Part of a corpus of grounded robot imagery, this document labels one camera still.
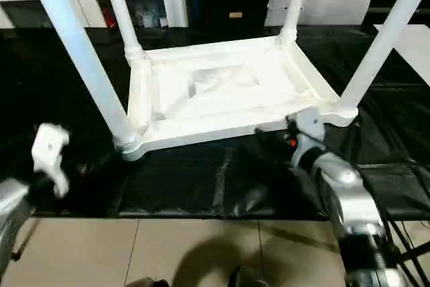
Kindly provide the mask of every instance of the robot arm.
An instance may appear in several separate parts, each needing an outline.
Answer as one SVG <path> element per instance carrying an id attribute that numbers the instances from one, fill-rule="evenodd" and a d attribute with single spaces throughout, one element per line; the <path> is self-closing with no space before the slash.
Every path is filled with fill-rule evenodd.
<path id="1" fill-rule="evenodd" d="M 69 181 L 60 167 L 60 152 L 68 142 L 69 134 L 61 127 L 41 124 L 32 147 L 34 171 L 39 171 L 34 185 L 53 182 L 57 198 L 62 198 L 69 190 Z M 11 260 L 18 231 L 33 213 L 32 203 L 28 201 L 35 191 L 35 187 L 14 178 L 0 183 L 0 279 Z"/>
<path id="2" fill-rule="evenodd" d="M 323 145 L 324 125 L 316 112 L 294 116 L 297 143 L 292 162 L 318 182 L 320 195 L 339 242 L 347 286 L 407 286 L 385 244 L 385 229 L 359 172 Z"/>

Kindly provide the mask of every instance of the black tarp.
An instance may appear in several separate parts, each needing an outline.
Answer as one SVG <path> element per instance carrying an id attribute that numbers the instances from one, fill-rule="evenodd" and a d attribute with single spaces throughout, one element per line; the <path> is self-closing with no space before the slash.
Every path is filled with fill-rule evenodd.
<path id="1" fill-rule="evenodd" d="M 87 31 L 126 106 L 130 69 L 117 31 Z M 277 34 L 189 29 L 138 30 L 146 49 Z M 376 31 L 366 27 L 303 27 L 298 43 L 339 94 Z M 256 136 L 150 152 L 135 163 L 115 154 L 100 113 L 53 30 L 1 30 L 0 177 L 30 183 L 30 147 L 41 122 L 71 132 L 64 161 L 71 192 L 42 198 L 37 214 L 81 217 L 325 219 L 318 190 L 290 169 L 282 152 Z M 396 220 L 430 219 L 430 89 L 393 52 L 347 128 L 327 126 L 327 144 L 365 175 Z M 268 135 L 279 142 L 282 134 Z"/>

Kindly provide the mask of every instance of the floor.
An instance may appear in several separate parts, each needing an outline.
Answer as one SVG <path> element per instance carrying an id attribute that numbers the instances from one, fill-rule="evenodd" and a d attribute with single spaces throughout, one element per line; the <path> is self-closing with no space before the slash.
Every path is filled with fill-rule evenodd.
<path id="1" fill-rule="evenodd" d="M 414 243 L 430 239 L 421 223 L 406 225 Z M 326 222 L 32 219 L 20 247 L 2 287 L 134 287 L 144 277 L 224 287 L 238 265 L 272 286 L 344 286 Z M 430 272 L 430 255 L 420 260 Z"/>

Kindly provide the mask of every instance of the cable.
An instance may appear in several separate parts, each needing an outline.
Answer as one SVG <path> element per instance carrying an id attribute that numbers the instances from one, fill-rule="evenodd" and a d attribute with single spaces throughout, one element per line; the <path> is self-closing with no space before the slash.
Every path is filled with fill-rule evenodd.
<path id="1" fill-rule="evenodd" d="M 413 287 L 420 287 L 420 284 L 417 282 L 415 277 L 411 274 L 409 269 L 406 267 L 406 265 L 403 262 L 399 263 L 399 266 L 402 268 L 404 275 L 408 278 L 409 282 Z"/>
<path id="2" fill-rule="evenodd" d="M 400 242 L 403 244 L 404 248 L 406 249 L 406 252 L 411 252 L 412 251 L 411 246 L 409 245 L 407 239 L 402 234 L 402 231 L 400 230 L 400 228 L 398 227 L 398 225 L 391 218 L 389 220 L 390 220 L 390 223 L 391 223 L 392 227 L 396 231 L 397 236 L 400 239 Z M 427 275 L 425 274 L 425 271 L 424 271 L 423 267 L 419 263 L 418 257 L 411 257 L 411 261 L 413 262 L 413 264 L 415 266 L 415 269 L 417 270 L 417 273 L 418 273 L 420 279 L 423 282 L 423 285 L 425 287 L 430 287 L 430 281 L 427 278 Z"/>
<path id="3" fill-rule="evenodd" d="M 263 276 L 263 279 L 266 280 L 266 274 L 264 270 L 264 260 L 263 260 L 263 246 L 261 245 L 261 228 L 260 228 L 260 221 L 257 221 L 258 225 L 258 239 L 260 243 L 260 262 L 261 262 L 261 273 Z"/>
<path id="4" fill-rule="evenodd" d="M 427 224 L 424 223 L 424 221 L 419 221 L 423 227 L 425 227 L 427 230 L 430 230 L 430 221 L 427 221 Z"/>
<path id="5" fill-rule="evenodd" d="M 406 227 L 404 225 L 404 222 L 403 221 L 401 221 L 401 222 L 402 222 L 402 227 L 403 227 L 404 233 L 406 234 L 406 237 L 408 238 L 409 243 L 411 244 L 412 248 L 415 248 L 414 243 L 412 242 L 412 239 L 409 236 L 409 233 L 408 233 L 408 231 L 407 231 L 407 229 L 406 229 Z"/>

